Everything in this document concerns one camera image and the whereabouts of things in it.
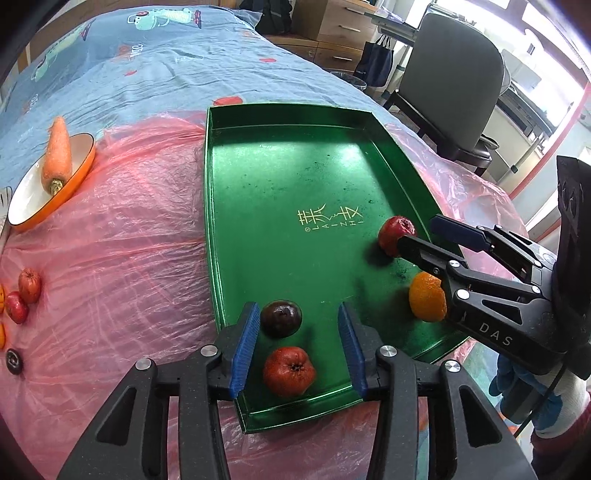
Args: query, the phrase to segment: sleeve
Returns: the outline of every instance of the sleeve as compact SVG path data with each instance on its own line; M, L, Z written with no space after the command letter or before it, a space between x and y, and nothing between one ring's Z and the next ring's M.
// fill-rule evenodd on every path
M562 435L543 439L536 432L531 435L534 459L531 466L536 475L547 475L556 470L577 441L591 428L591 403L574 424Z

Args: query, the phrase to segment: red fruit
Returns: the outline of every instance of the red fruit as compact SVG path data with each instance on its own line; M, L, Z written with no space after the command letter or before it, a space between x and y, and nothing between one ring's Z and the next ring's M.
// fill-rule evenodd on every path
M262 379L278 397L299 397L316 380L316 370L304 350L284 346L267 357Z
M18 276L18 292L28 304L36 303L41 296L41 277L32 268L25 268Z
M398 256L398 239L404 235L416 236L413 223L406 217L397 215L386 220L379 229L378 243L390 257Z
M14 323L19 325L24 322L27 319L27 315L29 315L29 307L27 307L27 304L23 301L17 291L12 291L6 295L4 308Z

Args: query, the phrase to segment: hand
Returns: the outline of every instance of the hand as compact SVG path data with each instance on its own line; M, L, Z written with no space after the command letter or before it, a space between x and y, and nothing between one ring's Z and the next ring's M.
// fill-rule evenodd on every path
M545 375L534 375L502 355L499 355L496 366L496 377L489 386L489 394L493 397L503 394L513 384L516 375L534 387L540 395L544 395L560 369L560 365L557 365ZM586 382L566 370L554 391L532 419L537 436L553 438L563 434L572 427L588 404Z

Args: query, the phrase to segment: small black wheel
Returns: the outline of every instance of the small black wheel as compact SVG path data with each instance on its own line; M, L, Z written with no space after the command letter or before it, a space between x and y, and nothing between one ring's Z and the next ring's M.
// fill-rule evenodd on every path
M14 348L9 348L6 351L6 366L12 375L20 375L22 372L22 358Z

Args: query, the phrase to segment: carrot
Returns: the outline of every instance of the carrot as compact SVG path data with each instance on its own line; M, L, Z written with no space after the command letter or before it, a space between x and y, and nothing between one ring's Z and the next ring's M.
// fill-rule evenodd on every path
M54 196L72 177L72 148L66 121L57 116L49 129L49 142L41 168L43 189Z

